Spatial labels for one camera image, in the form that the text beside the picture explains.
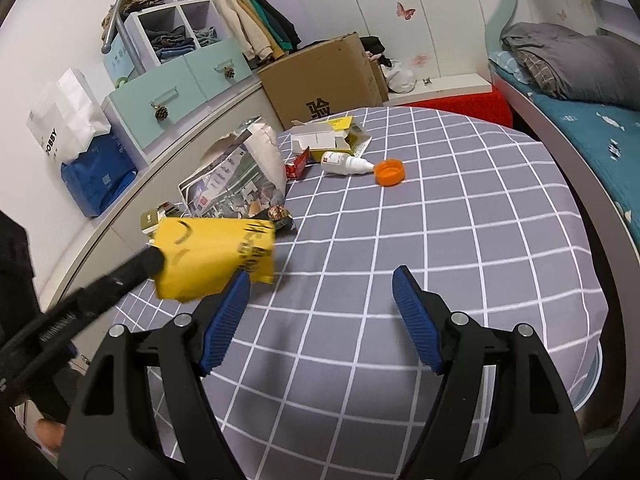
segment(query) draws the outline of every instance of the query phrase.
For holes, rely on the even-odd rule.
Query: red snack package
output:
[[[293,162],[289,162],[284,165],[284,170],[287,173],[287,180],[297,180],[302,176],[302,172],[306,167],[306,162],[309,160],[310,150],[307,148],[304,152],[300,153]]]

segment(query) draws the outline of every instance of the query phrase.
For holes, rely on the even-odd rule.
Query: butterfly decal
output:
[[[406,20],[410,20],[411,17],[414,15],[415,9],[407,9],[404,10],[404,7],[402,6],[402,4],[400,2],[398,2],[398,9],[396,10],[396,14],[402,18],[404,16],[404,18]]]

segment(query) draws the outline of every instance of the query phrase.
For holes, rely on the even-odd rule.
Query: metal screw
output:
[[[174,317],[175,326],[187,326],[191,322],[191,316],[189,314],[178,314]]]
[[[531,327],[531,325],[522,323],[518,325],[518,332],[523,337],[531,337],[533,335],[533,328]]]
[[[113,325],[109,329],[109,335],[111,337],[120,337],[122,334],[124,334],[124,325]]]
[[[453,324],[464,326],[469,322],[469,316],[467,316],[464,312],[454,312],[453,314],[451,314],[451,320]]]

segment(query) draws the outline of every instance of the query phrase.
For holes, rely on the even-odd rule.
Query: blue bag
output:
[[[60,176],[82,214],[101,213],[133,182],[138,170],[112,133],[94,137],[89,148],[70,164],[62,164]]]

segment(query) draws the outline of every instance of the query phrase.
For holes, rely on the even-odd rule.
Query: black cloth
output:
[[[294,48],[297,48],[300,44],[300,38],[296,32],[296,27],[294,27],[293,23],[291,23],[287,18],[285,18],[281,13],[278,12],[267,0],[255,0],[258,2],[265,12],[274,17],[274,19],[278,22],[280,27],[282,28],[285,35],[289,38],[291,45]]]
[[[376,54],[382,54],[385,51],[385,46],[377,36],[364,36],[360,38],[360,42],[362,43],[364,50],[372,53],[374,56]]]
[[[387,56],[384,56],[384,55],[382,55],[382,56],[380,56],[378,58],[378,63],[380,63],[380,65],[386,66],[387,68],[391,68],[391,66],[392,66],[391,65],[391,60]]]
[[[271,15],[271,13],[267,9],[265,9],[264,7],[262,8],[262,10],[264,11],[264,15],[267,17],[267,21],[269,22],[269,25],[271,26],[271,28],[276,32],[276,34],[278,36],[280,36],[280,38],[282,40],[286,41],[287,43],[290,43],[291,46],[293,47],[293,52],[295,52],[298,49],[298,46],[296,44],[294,44],[293,41],[291,41],[291,38],[285,32],[285,30],[282,28],[282,26],[280,25],[278,20],[276,20]]]

